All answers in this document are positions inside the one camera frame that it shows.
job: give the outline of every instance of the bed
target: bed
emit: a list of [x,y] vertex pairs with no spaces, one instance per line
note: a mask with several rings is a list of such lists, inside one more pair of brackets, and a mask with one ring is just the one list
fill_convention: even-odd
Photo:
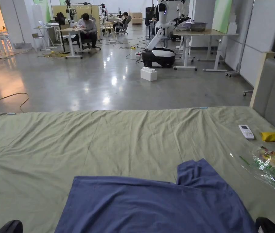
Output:
[[[247,141],[239,124],[257,140]],[[236,159],[251,159],[273,131],[251,107],[153,111],[0,114],[0,227],[54,232],[75,176],[126,176],[175,182],[177,165],[206,161],[237,192],[253,219],[275,222],[275,190]]]

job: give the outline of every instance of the white remote control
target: white remote control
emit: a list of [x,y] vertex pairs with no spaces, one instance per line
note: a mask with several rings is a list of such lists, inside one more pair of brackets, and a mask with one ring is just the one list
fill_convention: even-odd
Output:
[[243,133],[243,136],[247,140],[254,140],[255,139],[255,137],[254,137],[252,131],[250,130],[249,126],[247,126],[247,125],[239,125],[239,128],[240,128],[241,132]]

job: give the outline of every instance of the blue t-shirt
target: blue t-shirt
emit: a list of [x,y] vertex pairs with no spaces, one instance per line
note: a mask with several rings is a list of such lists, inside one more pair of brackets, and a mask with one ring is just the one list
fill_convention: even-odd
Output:
[[254,233],[238,195],[204,160],[182,163],[177,183],[75,177],[55,233]]

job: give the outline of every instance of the stool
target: stool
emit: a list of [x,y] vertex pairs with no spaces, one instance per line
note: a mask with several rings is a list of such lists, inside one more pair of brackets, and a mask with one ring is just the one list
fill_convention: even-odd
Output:
[[0,55],[4,53],[10,56],[10,51],[15,52],[13,42],[10,40],[8,32],[0,32]]

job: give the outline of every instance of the yellow package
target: yellow package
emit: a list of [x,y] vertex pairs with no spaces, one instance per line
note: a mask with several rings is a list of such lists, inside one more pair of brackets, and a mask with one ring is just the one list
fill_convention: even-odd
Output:
[[259,133],[262,140],[265,142],[275,142],[275,132],[262,132]]

